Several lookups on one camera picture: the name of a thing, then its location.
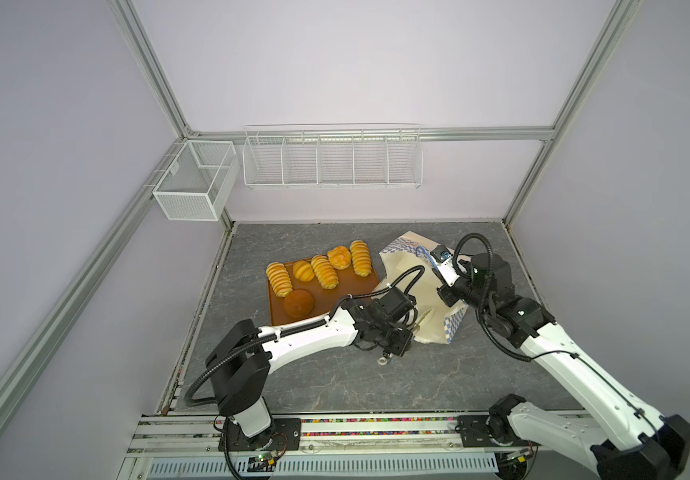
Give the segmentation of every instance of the gray countertop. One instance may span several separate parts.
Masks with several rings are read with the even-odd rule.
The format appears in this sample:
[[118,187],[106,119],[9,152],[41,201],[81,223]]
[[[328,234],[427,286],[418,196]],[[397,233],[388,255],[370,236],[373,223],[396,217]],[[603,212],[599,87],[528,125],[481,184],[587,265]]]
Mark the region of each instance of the gray countertop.
[[[364,240],[380,278],[385,269],[378,252],[407,231],[453,248],[463,235],[484,234],[494,251],[511,264],[516,291],[531,296],[501,224],[241,224],[220,272],[214,296],[195,343],[185,375],[185,388],[205,369],[206,356],[232,325],[251,318],[256,326],[269,321],[265,267],[326,252],[337,245]],[[483,246],[474,240],[464,253]],[[558,382],[533,363],[513,360],[498,351],[468,309],[449,345],[414,342],[404,357],[379,366],[380,350],[353,347],[324,350],[281,367],[267,379],[264,398],[274,413],[388,412],[486,410],[509,393],[526,397],[545,409],[580,408]],[[207,382],[199,396],[210,396]],[[216,413],[216,406],[176,412]]]

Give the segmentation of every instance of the pastry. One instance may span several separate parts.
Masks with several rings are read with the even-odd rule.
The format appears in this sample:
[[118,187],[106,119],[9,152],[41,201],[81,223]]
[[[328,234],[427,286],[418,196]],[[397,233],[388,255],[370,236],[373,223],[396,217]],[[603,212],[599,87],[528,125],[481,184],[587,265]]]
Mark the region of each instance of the pastry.
[[292,291],[292,279],[284,265],[273,262],[267,266],[265,274],[267,274],[267,279],[270,281],[270,286],[276,296],[284,297]]
[[369,255],[369,247],[363,240],[356,240],[350,244],[352,256],[352,269],[359,276],[369,276],[372,272],[372,258]]
[[326,256],[329,257],[332,266],[338,270],[344,270],[350,266],[350,250],[344,246],[335,246]]
[[312,299],[310,292],[302,289],[292,290],[283,299],[283,309],[294,320],[306,318],[315,305],[316,302]]
[[292,274],[294,274],[294,277],[301,282],[310,282],[316,276],[316,273],[312,271],[310,264],[304,260],[294,263],[294,266],[292,267]]
[[314,256],[310,264],[312,265],[312,271],[316,273],[316,278],[318,283],[321,284],[321,288],[330,290],[340,284],[337,272],[334,271],[334,267],[324,255]]

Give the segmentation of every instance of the metal bracket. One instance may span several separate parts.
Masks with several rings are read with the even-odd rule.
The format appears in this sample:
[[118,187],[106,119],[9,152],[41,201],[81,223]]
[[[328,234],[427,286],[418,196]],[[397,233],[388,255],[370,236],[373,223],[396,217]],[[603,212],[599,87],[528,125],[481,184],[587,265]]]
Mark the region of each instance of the metal bracket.
[[[286,436],[273,436],[273,445],[264,448],[265,450],[283,450],[283,443],[286,441],[286,450],[299,450],[300,437],[302,435],[302,420],[299,418],[273,418],[273,427],[276,433],[282,433]],[[227,439],[230,442],[229,450],[231,452],[246,451],[246,436],[240,428],[234,426],[228,431]],[[222,442],[220,442],[220,452],[222,452]]]
[[[460,415],[457,417],[457,426],[455,431],[459,433],[462,439],[463,447],[491,447],[498,446],[488,434],[488,426],[486,421],[488,415]],[[527,447],[529,445],[525,440],[518,439],[513,442],[513,447]]]

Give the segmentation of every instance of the mesh basket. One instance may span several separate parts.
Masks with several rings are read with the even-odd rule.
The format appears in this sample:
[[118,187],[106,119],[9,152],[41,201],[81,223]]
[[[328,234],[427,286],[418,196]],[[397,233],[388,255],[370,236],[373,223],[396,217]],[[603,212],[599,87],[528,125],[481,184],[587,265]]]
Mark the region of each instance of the mesh basket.
[[419,129],[390,134],[255,134],[244,143],[250,188],[418,187]]
[[217,221],[239,169],[233,142],[188,140],[153,195],[170,220]]

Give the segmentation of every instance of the white wall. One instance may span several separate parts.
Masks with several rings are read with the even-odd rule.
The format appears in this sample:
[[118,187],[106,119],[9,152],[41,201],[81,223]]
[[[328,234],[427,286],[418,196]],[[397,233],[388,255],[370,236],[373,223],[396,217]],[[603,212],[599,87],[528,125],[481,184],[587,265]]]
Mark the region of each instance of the white wall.
[[0,0],[0,379],[173,140],[103,0]]
[[227,209],[240,221],[502,218],[540,145],[425,142],[417,189],[250,190],[239,178]]
[[157,205],[0,439],[0,478],[115,478],[154,414],[221,239]]
[[190,126],[550,125],[614,0],[136,0]]
[[569,333],[690,422],[690,2],[642,5],[514,232]]

